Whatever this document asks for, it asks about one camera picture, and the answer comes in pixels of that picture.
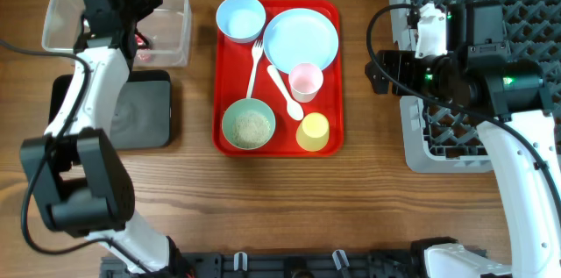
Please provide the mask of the red snack wrapper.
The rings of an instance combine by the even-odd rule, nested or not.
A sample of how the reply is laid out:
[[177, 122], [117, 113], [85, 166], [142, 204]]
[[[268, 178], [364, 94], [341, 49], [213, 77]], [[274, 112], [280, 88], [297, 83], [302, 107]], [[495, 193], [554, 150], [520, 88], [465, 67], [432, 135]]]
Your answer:
[[151, 40], [141, 32], [136, 32], [135, 38], [138, 45], [137, 59], [142, 62], [150, 62], [153, 58], [153, 56], [148, 53], [148, 51], [153, 48]]

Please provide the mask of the yellow plastic cup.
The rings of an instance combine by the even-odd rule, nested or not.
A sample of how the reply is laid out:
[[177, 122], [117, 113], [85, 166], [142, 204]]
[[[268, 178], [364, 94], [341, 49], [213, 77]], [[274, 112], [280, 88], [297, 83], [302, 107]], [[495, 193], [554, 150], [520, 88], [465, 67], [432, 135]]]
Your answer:
[[296, 132], [296, 142], [308, 152], [323, 149], [330, 137], [330, 123], [327, 117], [313, 112], [304, 117]]

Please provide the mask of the green bowl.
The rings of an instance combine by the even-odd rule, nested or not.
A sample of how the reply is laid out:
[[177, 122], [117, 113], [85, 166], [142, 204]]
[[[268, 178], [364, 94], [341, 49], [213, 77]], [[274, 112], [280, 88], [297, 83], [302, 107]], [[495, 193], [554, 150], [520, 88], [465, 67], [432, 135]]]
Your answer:
[[268, 121], [270, 122], [271, 127], [272, 127], [272, 131], [271, 131], [271, 135], [270, 135], [269, 140], [273, 137], [275, 129], [276, 129], [275, 115], [274, 115], [272, 109], [266, 103], [260, 101], [259, 99], [255, 99], [255, 98], [244, 98], [244, 99], [240, 99], [240, 100], [236, 101], [231, 106], [229, 106], [227, 108], [226, 112], [224, 113], [223, 118], [222, 118], [221, 127], [222, 127], [222, 133], [223, 133], [224, 137], [226, 138], [226, 140], [232, 146], [236, 147], [237, 149], [241, 149], [241, 150], [255, 150], [255, 149], [258, 149], [258, 148], [255, 148], [255, 149], [239, 148], [239, 147], [234, 145], [234, 142], [233, 142], [233, 139], [232, 139], [232, 125], [233, 125], [233, 122], [234, 122], [234, 118], [236, 116], [238, 116], [239, 114], [241, 114], [245, 111], [248, 111], [248, 110], [255, 110], [255, 111], [260, 112], [260, 113], [262, 113], [263, 115], [266, 116], [266, 118], [268, 119]]

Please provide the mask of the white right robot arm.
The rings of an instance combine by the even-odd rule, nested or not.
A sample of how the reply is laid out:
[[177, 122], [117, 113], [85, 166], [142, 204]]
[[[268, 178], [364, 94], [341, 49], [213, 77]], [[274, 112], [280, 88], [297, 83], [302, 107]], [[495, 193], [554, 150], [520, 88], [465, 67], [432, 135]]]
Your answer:
[[560, 167], [552, 98], [542, 69], [509, 56], [495, 1], [407, 6], [413, 51], [371, 51], [378, 94], [409, 94], [466, 115], [492, 163], [508, 223], [512, 262], [502, 265], [455, 239], [416, 241], [421, 277], [557, 277]]

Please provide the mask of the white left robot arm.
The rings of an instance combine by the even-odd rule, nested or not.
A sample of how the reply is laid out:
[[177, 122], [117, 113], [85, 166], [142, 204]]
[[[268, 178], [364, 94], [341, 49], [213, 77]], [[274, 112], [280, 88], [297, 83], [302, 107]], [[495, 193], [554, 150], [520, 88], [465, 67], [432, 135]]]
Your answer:
[[137, 24], [163, 0], [83, 2], [65, 99], [44, 134], [20, 148], [24, 200], [37, 204], [49, 230], [79, 239], [80, 247], [104, 246], [133, 277], [192, 277], [175, 243], [136, 211], [131, 177], [109, 138], [138, 50]]

